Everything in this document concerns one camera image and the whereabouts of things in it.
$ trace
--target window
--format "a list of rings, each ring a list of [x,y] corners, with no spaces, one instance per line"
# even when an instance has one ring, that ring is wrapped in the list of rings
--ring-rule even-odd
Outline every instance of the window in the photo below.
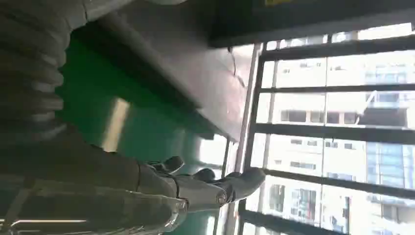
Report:
[[[394,220],[394,215],[392,212],[392,206],[382,205],[382,216],[388,220]]]
[[[337,148],[337,142],[326,142],[325,143],[325,146],[326,147],[329,147],[329,148]]]
[[[352,143],[345,143],[345,149],[355,149]]]
[[[284,209],[285,186],[272,185],[270,188],[270,209],[282,212]]]
[[[290,116],[288,114],[288,111],[284,110],[281,111],[281,121],[289,121],[290,120]]]
[[[312,170],[316,169],[315,164],[308,164],[308,163],[291,162],[290,166],[297,167],[297,168],[304,168],[304,169],[312,169]]]
[[[394,165],[380,165],[380,174],[403,177],[403,167]]]
[[[327,123],[339,124],[340,116],[339,113],[328,112],[327,113]]]
[[[399,100],[399,94],[379,94],[377,100],[379,102],[397,102]]]
[[[382,175],[380,177],[380,183],[383,184],[383,185],[396,187],[396,188],[402,188],[403,187],[403,179],[402,178],[397,178],[397,177],[392,177],[392,176]]]
[[[291,140],[292,144],[302,144],[302,140]]]
[[[309,146],[317,146],[317,141],[308,141],[307,145]]]
[[[310,120],[311,122],[323,123],[324,113],[323,112],[311,112]]]
[[[264,159],[278,157],[270,161],[275,169],[265,170],[263,189],[247,199],[247,209],[253,213],[246,214],[266,213],[306,223],[310,230],[316,228],[309,225],[318,227],[321,233],[316,234],[329,233],[320,230],[324,228],[345,234],[396,235],[415,228],[415,216],[409,216],[415,214],[415,200],[408,196],[415,188],[415,49],[386,51],[388,42],[395,40],[384,40],[386,45],[356,44],[355,55],[339,49],[352,45],[352,40],[404,35],[399,33],[403,28],[329,35],[318,47],[300,47],[308,45],[308,39],[285,40],[280,47],[299,47],[284,49],[284,53],[292,51],[290,55],[276,51],[261,55],[258,67],[264,70],[258,70],[257,78],[265,73],[277,77],[277,83],[274,89],[255,87],[259,92],[254,93],[254,101],[259,100],[258,93],[267,95],[263,103],[269,108],[263,113],[272,123],[258,124],[248,135],[270,138],[265,141],[264,137],[261,147],[251,148],[248,141],[247,159],[251,166],[264,167]],[[415,36],[411,30],[407,33]],[[328,39],[352,42],[326,47]],[[402,48],[405,41],[400,41]],[[366,43],[379,47],[379,53],[365,54],[358,48]],[[333,51],[338,56],[325,57],[331,49],[338,49]],[[265,71],[264,61],[277,69]],[[249,158],[251,150],[259,154]],[[279,186],[285,186],[284,197]],[[262,211],[256,209],[258,202],[264,203]],[[372,205],[377,206],[376,213]],[[265,229],[257,231],[266,234]],[[292,233],[296,232],[300,231],[293,228]]]
[[[316,192],[296,189],[292,194],[291,214],[305,219],[314,219],[316,211]]]
[[[355,124],[357,120],[356,113],[345,113],[345,124]]]
[[[305,122],[306,111],[284,110],[281,111],[281,121]]]
[[[352,175],[347,175],[347,174],[328,173],[327,176],[333,179],[341,179],[341,180],[349,180],[349,181],[354,180],[354,177]]]

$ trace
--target metal window bar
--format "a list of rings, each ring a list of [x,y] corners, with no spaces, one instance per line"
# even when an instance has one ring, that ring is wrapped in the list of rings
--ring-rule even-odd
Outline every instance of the metal window bar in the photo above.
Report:
[[[259,96],[261,93],[329,93],[329,92],[369,92],[369,91],[415,91],[415,84],[398,85],[363,85],[363,86],[331,86],[331,87],[302,87],[302,88],[261,88],[266,61],[296,60],[319,57],[345,56],[356,54],[370,54],[398,50],[415,49],[415,36],[397,38],[351,41],[335,44],[321,44],[303,47],[289,47],[274,51],[263,51],[258,62],[256,85],[253,94],[252,116],[250,121],[248,140],[246,146],[246,157],[244,169],[251,165],[255,133],[278,134],[289,136],[315,137],[325,139],[344,139],[356,141],[388,142],[400,144],[415,144],[415,131],[403,129],[374,129],[374,128],[349,128],[337,126],[306,126],[288,124],[256,123]],[[265,170],[266,174],[301,180],[304,182],[317,183],[335,187],[343,187],[354,190],[362,190],[375,194],[398,196],[401,198],[415,199],[415,191],[403,188],[393,188],[384,185],[372,185],[353,181],[331,179],[318,176],[303,175],[291,172]],[[239,235],[243,235],[243,224],[249,222],[256,226],[266,227],[275,231],[287,233],[295,231],[303,234],[340,234],[324,228],[298,223],[288,219],[263,215],[260,212],[246,210],[246,200],[239,203],[240,226]]]
[[[275,232],[288,235],[344,235],[343,233],[314,227],[313,225],[283,219],[272,215],[253,211],[239,212],[242,222],[253,224],[257,227],[265,227]]]
[[[389,92],[415,91],[415,84],[328,86],[328,87],[284,87],[262,88],[261,93],[331,93],[331,92]]]
[[[412,49],[415,49],[415,35],[387,39],[288,47],[279,50],[266,51],[262,54],[261,58],[264,61],[299,60]]]

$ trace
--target building window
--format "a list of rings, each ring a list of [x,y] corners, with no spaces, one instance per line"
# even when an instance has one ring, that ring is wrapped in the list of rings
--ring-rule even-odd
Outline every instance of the building window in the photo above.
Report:
[[[311,170],[316,169],[315,164],[308,164],[308,163],[291,162],[290,166],[297,167],[297,168],[303,168],[303,169],[311,169]]]
[[[355,180],[355,177],[352,175],[347,175],[347,174],[339,174],[339,173],[328,173],[327,174],[328,178],[333,178],[333,179],[341,179],[341,180],[349,180],[349,181],[353,181]]]
[[[323,112],[311,112],[310,120],[311,122],[315,122],[315,123],[323,123],[324,113]]]
[[[378,94],[377,99],[379,102],[398,102],[399,94]]]
[[[325,146],[328,147],[328,148],[337,148],[337,142],[329,142],[329,141],[327,141],[325,143]]]
[[[403,188],[402,178],[382,175],[380,177],[380,183],[383,185],[391,186],[391,187]]]
[[[281,121],[305,122],[306,111],[284,110],[281,112]]]
[[[355,124],[357,120],[356,113],[345,113],[345,124]]]
[[[316,192],[296,189],[292,194],[291,214],[314,220],[316,213]]]
[[[290,116],[287,110],[281,111],[281,121],[289,121]]]
[[[285,186],[272,185],[270,188],[270,209],[282,212],[284,209]]]
[[[340,115],[339,113],[328,112],[327,113],[327,123],[339,124]]]
[[[345,143],[345,149],[356,149],[352,143]]]
[[[292,144],[302,144],[302,140],[292,139],[291,143]]]
[[[309,146],[317,146],[317,141],[308,141],[307,145]]]

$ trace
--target building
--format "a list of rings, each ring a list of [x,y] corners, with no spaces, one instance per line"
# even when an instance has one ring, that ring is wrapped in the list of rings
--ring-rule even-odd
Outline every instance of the building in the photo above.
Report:
[[[333,42],[390,37],[391,31],[402,36],[408,34],[408,29],[412,30],[411,24],[340,33],[340,39],[333,37]],[[326,41],[327,37],[322,36],[309,41],[285,41],[281,46]],[[281,61],[276,64],[277,87],[415,83],[414,63],[412,51]],[[269,78],[264,77],[263,87],[264,84],[271,84]],[[408,92],[276,94],[272,122],[414,129],[414,95]],[[271,102],[267,102],[270,98],[270,95],[261,97],[264,110],[271,108]],[[266,122],[268,117],[258,115],[258,118],[258,122]],[[413,146],[400,144],[272,135],[267,167],[414,189],[414,151]],[[402,235],[415,228],[415,202],[411,200],[277,178],[267,179],[264,188],[263,213],[352,234]]]

